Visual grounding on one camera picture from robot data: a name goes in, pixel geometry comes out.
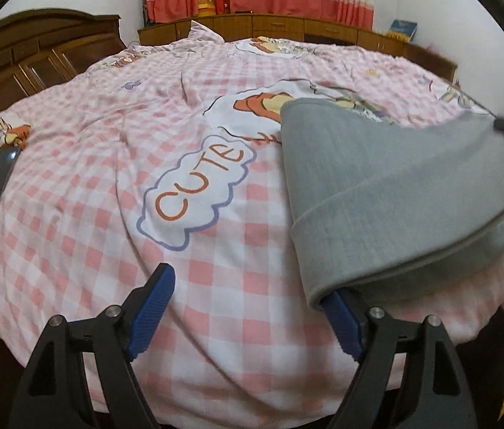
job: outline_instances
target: metal screw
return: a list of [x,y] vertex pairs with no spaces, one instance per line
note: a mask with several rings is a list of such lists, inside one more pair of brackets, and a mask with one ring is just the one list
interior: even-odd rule
[[437,315],[430,315],[427,318],[428,323],[433,327],[438,327],[442,324],[442,321]]
[[105,310],[105,314],[109,317],[117,317],[121,314],[121,307],[118,305],[109,306],[109,308]]
[[62,315],[55,315],[50,318],[48,321],[49,325],[52,327],[57,327],[63,322],[63,316]]
[[374,319],[383,319],[385,317],[385,310],[378,306],[373,306],[373,308],[369,310],[369,314]]

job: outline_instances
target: red object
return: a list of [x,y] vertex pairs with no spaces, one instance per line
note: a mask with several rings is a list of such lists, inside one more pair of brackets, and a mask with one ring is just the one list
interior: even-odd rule
[[216,14],[224,14],[224,0],[214,0],[216,4]]
[[231,0],[231,12],[293,14],[323,19],[364,29],[373,28],[374,7],[351,0]]
[[171,22],[198,15],[198,0],[147,0],[151,21]]

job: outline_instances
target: pink checkered bedsheet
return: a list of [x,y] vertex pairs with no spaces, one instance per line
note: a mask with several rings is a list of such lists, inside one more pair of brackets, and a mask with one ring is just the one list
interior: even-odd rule
[[[93,317],[168,262],[176,291],[133,364],[159,421],[284,428],[337,409],[356,365],[306,306],[278,125],[257,107],[277,111],[281,88],[349,89],[401,125],[424,127],[457,117],[464,102],[440,100],[447,85],[407,60],[304,47],[277,58],[192,33],[131,48],[124,63],[94,65],[8,110],[33,126],[0,205],[0,337],[22,364],[49,317]],[[291,84],[270,90],[282,81]],[[263,89],[270,97],[250,100]],[[253,125],[230,130],[234,112],[220,106],[211,117],[225,98],[228,107],[240,100]],[[504,258],[445,291],[385,306],[413,320],[437,313],[461,342],[502,303]]]

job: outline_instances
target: gray cloth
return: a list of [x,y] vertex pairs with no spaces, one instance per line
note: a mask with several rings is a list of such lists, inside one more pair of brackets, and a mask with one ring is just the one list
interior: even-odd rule
[[291,237],[311,307],[341,286],[368,301],[418,297],[504,253],[504,134],[491,116],[418,130],[300,99],[281,120]]

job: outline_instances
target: blue gripper pad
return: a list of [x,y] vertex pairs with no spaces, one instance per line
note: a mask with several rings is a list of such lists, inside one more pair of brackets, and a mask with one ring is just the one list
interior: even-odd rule
[[[161,266],[164,266],[164,269],[160,277],[131,322],[130,341],[125,350],[131,361],[147,350],[175,290],[176,276],[172,266],[159,265],[153,276],[158,276]],[[152,283],[153,276],[147,281],[147,286]]]
[[339,292],[329,294],[321,301],[320,306],[335,332],[341,349],[358,361],[363,355],[359,325]]

